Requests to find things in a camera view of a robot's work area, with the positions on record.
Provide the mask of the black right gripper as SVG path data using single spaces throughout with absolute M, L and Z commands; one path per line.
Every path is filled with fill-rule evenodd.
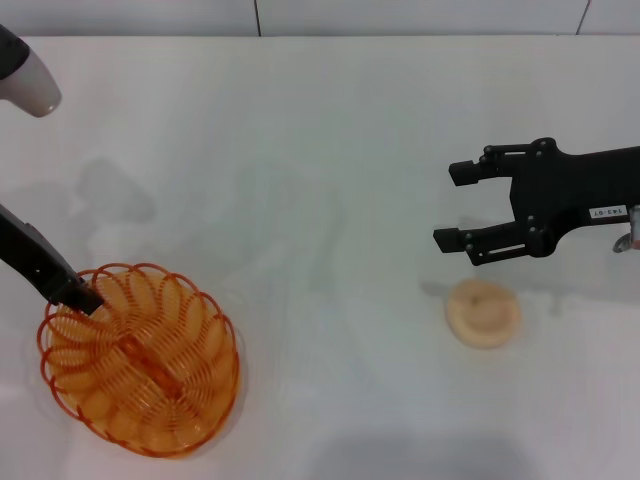
M 551 138 L 533 145 L 489 145 L 477 162 L 455 162 L 448 171 L 456 186 L 511 180 L 516 221 L 433 232 L 442 253 L 466 253 L 474 266 L 547 257 L 567 233 L 628 223 L 639 206 L 637 147 L 571 155 Z

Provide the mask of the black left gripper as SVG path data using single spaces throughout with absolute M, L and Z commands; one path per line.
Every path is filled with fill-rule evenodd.
M 32 225 L 1 206 L 1 260 L 24 277 L 46 300 L 86 315 L 103 297 L 75 271 Z

